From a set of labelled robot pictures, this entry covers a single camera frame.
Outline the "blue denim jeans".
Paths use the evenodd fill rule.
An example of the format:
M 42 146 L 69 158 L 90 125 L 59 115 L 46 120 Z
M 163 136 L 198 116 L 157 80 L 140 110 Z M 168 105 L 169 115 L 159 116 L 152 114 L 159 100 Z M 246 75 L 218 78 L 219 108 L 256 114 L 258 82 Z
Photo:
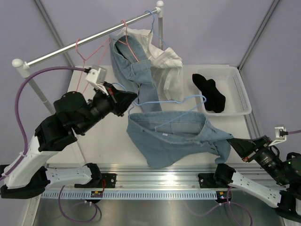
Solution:
M 135 102 L 159 101 L 157 86 L 151 74 L 151 61 L 147 58 L 140 43 L 128 35 L 128 42 L 139 62 L 137 62 L 126 44 L 125 35 L 110 35 L 111 65 L 116 79 L 126 91 L 138 95 Z M 160 104 L 141 106 L 143 112 L 161 111 Z

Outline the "light blue denim shirt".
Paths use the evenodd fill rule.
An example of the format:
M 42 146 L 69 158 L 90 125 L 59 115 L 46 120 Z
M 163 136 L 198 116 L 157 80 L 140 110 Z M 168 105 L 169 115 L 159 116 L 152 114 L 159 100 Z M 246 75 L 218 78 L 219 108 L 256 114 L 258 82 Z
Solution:
M 198 153 L 216 155 L 216 164 L 225 163 L 231 150 L 228 140 L 233 138 L 214 127 L 203 113 L 183 111 L 132 113 L 127 133 L 154 169 Z

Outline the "pink hanger with jeans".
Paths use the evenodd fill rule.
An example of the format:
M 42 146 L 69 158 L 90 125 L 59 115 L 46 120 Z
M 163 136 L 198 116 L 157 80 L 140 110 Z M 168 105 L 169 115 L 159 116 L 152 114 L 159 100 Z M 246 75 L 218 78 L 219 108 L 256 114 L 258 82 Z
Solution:
M 128 42 L 127 23 L 126 23 L 125 20 L 121 20 L 121 22 L 124 24 L 124 27 L 125 27 L 125 40 L 126 40 L 126 42 L 123 43 L 123 44 L 126 44 L 126 45 L 127 45 L 127 47 L 129 48 L 130 52 L 133 54 L 135 60 L 136 60 L 137 62 L 139 62 L 139 59 L 137 58 L 136 54 L 134 53 L 134 51 L 132 50 L 132 48 L 130 47 L 129 42 Z

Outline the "black skirt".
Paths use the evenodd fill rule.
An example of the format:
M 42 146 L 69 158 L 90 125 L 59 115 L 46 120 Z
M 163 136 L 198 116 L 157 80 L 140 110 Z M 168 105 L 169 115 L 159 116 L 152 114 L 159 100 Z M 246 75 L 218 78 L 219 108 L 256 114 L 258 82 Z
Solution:
M 205 109 L 214 113 L 221 113 L 225 109 L 226 97 L 217 89 L 213 79 L 206 79 L 200 74 L 193 74 L 192 81 L 206 98 Z

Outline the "pink wire hanger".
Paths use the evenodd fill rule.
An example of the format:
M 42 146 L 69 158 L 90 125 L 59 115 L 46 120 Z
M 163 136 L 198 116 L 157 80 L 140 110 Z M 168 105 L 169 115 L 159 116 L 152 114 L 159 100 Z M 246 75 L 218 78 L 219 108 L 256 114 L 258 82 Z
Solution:
M 90 56 L 87 56 L 87 57 L 83 56 L 80 53 L 80 51 L 78 50 L 78 42 L 79 41 L 80 41 L 80 39 L 77 39 L 75 49 L 76 49 L 77 54 L 80 56 L 80 58 L 83 61 L 82 68 L 86 68 L 87 63 L 101 65 L 102 61 L 103 61 L 103 59 L 104 59 L 104 57 L 105 57 L 105 55 L 106 55 L 106 53 L 109 49 L 109 46 L 110 46 L 110 43 L 111 43 L 111 38 L 108 37 L 101 46 L 99 46 Z M 78 84 L 77 84 L 77 87 L 76 87 L 76 91 L 80 92 L 82 94 L 85 93 L 86 89 L 89 86 L 89 83 L 86 82 L 85 87 L 82 88 L 82 82 L 85 81 L 83 79 L 83 77 L 86 77 L 86 75 L 84 75 L 83 72 L 80 72 Z

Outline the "blue hanger with denim shirt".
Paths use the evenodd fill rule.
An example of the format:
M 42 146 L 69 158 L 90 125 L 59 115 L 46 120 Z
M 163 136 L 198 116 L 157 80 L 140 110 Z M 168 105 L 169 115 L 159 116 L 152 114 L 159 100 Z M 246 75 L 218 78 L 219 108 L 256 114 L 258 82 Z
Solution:
M 179 116 L 177 116 L 177 117 L 175 117 L 175 118 L 173 118 L 173 119 L 171 119 L 171 120 L 169 120 L 169 121 L 166 121 L 166 122 L 164 122 L 163 124 L 160 124 L 160 125 L 158 125 L 158 126 L 155 126 L 154 129 L 155 129 L 155 131 L 156 131 L 159 127 L 165 126 L 165 125 L 167 125 L 167 124 L 169 124 L 169 123 L 171 123 L 171 122 L 173 122 L 173 121 L 175 121 L 175 120 L 181 118 L 182 116 L 187 115 L 188 113 L 192 112 L 194 109 L 196 109 L 196 108 L 198 108 L 199 106 L 201 106 L 202 104 L 204 104 L 204 103 L 207 101 L 207 98 L 206 98 L 204 95 L 198 94 L 198 95 L 187 96 L 187 97 L 185 97 L 184 100 L 181 101 L 181 102 L 180 102 L 180 101 L 176 101 L 176 100 L 165 100 L 165 101 L 148 101 L 148 102 L 144 102 L 144 103 L 139 104 L 139 103 L 133 101 L 133 102 L 131 103 L 132 107 L 128 109 L 128 118 L 130 118 L 131 110 L 134 109 L 135 106 L 140 106 L 140 107 L 141 107 L 141 106 L 147 105 L 147 104 L 162 104 L 162 103 L 176 103 L 176 104 L 183 104 L 186 100 L 191 99 L 191 98 L 194 98 L 194 97 L 201 97 L 201 98 L 202 98 L 202 101 L 201 101 L 199 104 L 197 104 L 195 107 L 193 107 L 192 109 L 190 109 L 190 110 L 188 110 L 188 111 L 183 111 L 183 113 L 180 114 Z

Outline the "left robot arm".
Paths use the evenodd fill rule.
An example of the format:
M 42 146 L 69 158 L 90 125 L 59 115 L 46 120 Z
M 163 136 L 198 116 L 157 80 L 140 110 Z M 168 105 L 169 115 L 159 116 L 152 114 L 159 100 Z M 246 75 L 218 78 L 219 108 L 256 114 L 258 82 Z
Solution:
M 1 172 L 7 174 L 0 188 L 2 198 L 30 199 L 53 187 L 94 188 L 100 185 L 102 175 L 95 163 L 68 169 L 47 169 L 44 164 L 77 142 L 76 135 L 85 135 L 108 114 L 122 117 L 137 98 L 136 93 L 118 90 L 110 83 L 105 83 L 104 87 L 107 94 L 96 89 L 90 100 L 85 100 L 79 92 L 71 91 L 54 102 L 55 114 L 35 129 L 28 152 L 21 154 L 21 163 L 11 173 L 12 166 L 1 165 Z

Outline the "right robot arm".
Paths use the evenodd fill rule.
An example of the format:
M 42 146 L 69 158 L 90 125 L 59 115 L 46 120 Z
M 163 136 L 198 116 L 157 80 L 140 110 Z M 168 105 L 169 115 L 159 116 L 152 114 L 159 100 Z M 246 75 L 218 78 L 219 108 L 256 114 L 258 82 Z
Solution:
M 239 188 L 273 208 L 277 215 L 294 222 L 301 221 L 301 155 L 290 152 L 280 160 L 277 144 L 286 141 L 287 132 L 271 140 L 232 138 L 228 143 L 244 162 L 256 161 L 282 190 L 269 188 L 243 176 L 227 164 L 218 164 L 213 179 L 218 186 Z

